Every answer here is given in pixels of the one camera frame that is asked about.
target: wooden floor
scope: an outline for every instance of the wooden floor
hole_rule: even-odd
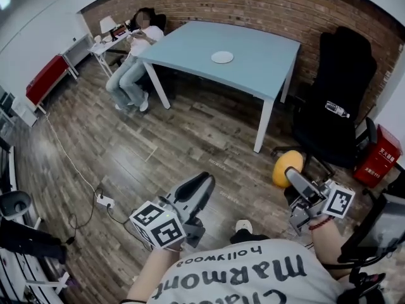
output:
[[[226,246],[238,219],[249,219],[257,233],[308,244],[308,233],[297,237],[288,224],[283,191],[271,183],[275,146],[294,145],[289,137],[290,109],[275,104],[268,135],[260,154],[253,152],[261,102],[247,94],[186,75],[168,77],[163,86],[175,87],[171,108],[163,108],[156,93],[150,109],[119,112],[104,86],[106,76],[95,60],[79,67],[77,82],[68,78],[51,94],[49,120],[77,168],[94,186],[112,197],[112,213],[124,221],[145,200],[165,194],[190,175],[208,171],[216,187],[200,214],[207,233],[197,250]],[[29,129],[19,123],[13,132],[18,183],[30,193],[44,229],[62,240],[90,215],[91,189],[74,171],[44,116]],[[316,162],[311,173],[322,169]],[[387,179],[391,181],[396,173]],[[360,191],[362,187],[339,170],[335,179]],[[337,220],[349,236],[371,201],[358,193],[348,217]],[[188,248],[186,252],[197,251]],[[65,291],[68,303],[118,303],[125,295],[149,252],[106,208],[96,205],[90,223],[77,231],[68,247],[66,268],[76,281]],[[404,294],[405,251],[382,260],[368,271],[387,273],[387,289],[396,303]]]

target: desk lamp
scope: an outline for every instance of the desk lamp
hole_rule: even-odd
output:
[[[109,32],[113,42],[117,40],[117,38],[114,36],[113,33],[113,30],[115,29],[116,26],[117,24],[115,23],[115,21],[112,19],[111,16],[107,16],[106,18],[103,18],[100,21],[101,33],[105,34],[106,32]]]

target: woman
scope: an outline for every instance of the woman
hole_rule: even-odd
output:
[[[138,55],[164,37],[164,34],[159,27],[151,26],[151,14],[146,8],[140,9],[131,22],[136,22],[140,30],[130,34],[131,51],[128,58],[109,78],[106,89],[115,100],[117,110],[136,105],[140,111],[145,111],[149,106],[149,94],[136,82],[142,78],[146,69]]]
[[[293,241],[253,235],[247,220],[224,249],[180,261],[179,245],[155,249],[122,303],[336,303],[345,290],[337,280],[350,270],[328,272],[321,262],[337,264],[344,240],[328,217],[309,225],[316,256]]]

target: floor outlet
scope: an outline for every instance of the floor outlet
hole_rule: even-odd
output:
[[[99,204],[104,205],[105,207],[107,207],[109,205],[110,208],[113,208],[114,205],[115,205],[115,202],[114,202],[113,198],[109,198],[107,196],[101,197],[100,194],[97,195],[97,202]]]

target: black office chair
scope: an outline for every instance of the black office chair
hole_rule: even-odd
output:
[[[278,152],[296,150],[306,153],[304,169],[315,157],[327,170],[327,177],[335,172],[327,162],[344,168],[354,168],[361,153],[358,144],[365,137],[377,142],[373,121],[366,119],[367,130],[356,140],[354,121],[361,100],[377,70],[371,55],[371,45],[360,34],[346,27],[336,33],[322,33],[318,75],[309,88],[307,100],[296,98],[292,133],[300,146],[277,147]],[[350,114],[341,117],[325,108],[330,101]]]
[[[131,19],[131,31],[139,29],[139,26],[137,25],[135,19],[138,13],[140,13],[141,11],[146,11],[151,15],[151,26],[158,26],[162,30],[162,32],[165,32],[167,17],[164,14],[157,15],[154,11],[154,8],[141,8],[140,10],[138,10],[135,16]],[[128,52],[122,49],[110,49],[109,52],[119,54],[108,63],[108,65],[111,67],[116,64],[118,65],[118,67],[120,67],[122,65],[122,59],[124,58],[123,54],[128,55]]]

